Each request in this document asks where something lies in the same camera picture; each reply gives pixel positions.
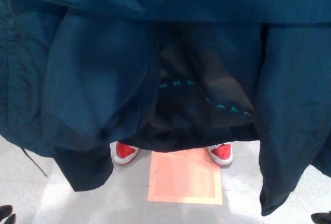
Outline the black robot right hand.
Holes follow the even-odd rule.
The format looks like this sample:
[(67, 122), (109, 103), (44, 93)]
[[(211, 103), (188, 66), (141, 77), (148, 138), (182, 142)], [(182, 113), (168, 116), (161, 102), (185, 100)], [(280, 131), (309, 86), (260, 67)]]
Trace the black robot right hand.
[(331, 211), (311, 214), (311, 219), (315, 224), (331, 224)]

